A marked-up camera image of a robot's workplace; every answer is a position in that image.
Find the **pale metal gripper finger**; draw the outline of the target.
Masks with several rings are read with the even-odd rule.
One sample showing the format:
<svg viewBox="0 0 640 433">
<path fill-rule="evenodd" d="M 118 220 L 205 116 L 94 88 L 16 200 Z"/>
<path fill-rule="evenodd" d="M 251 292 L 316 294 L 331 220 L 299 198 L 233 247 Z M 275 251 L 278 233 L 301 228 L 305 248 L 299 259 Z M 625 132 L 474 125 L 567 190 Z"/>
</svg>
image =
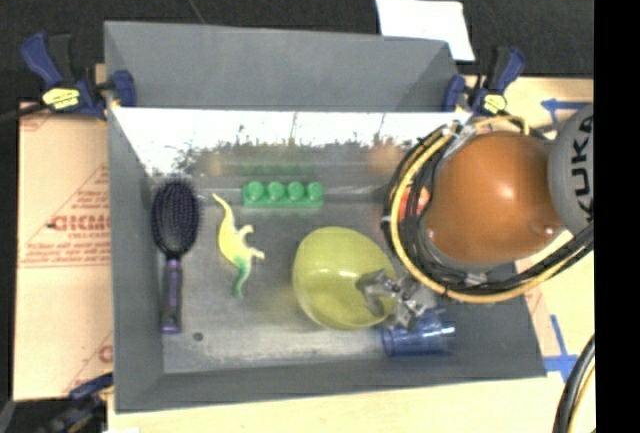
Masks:
<svg viewBox="0 0 640 433">
<path fill-rule="evenodd" d="M 397 303 L 397 294 L 370 294 L 366 296 L 366 306 L 374 317 L 390 316 Z"/>
<path fill-rule="evenodd" d="M 363 274 L 355 284 L 362 293 L 394 293 L 395 281 L 384 270 L 380 269 Z"/>
</svg>

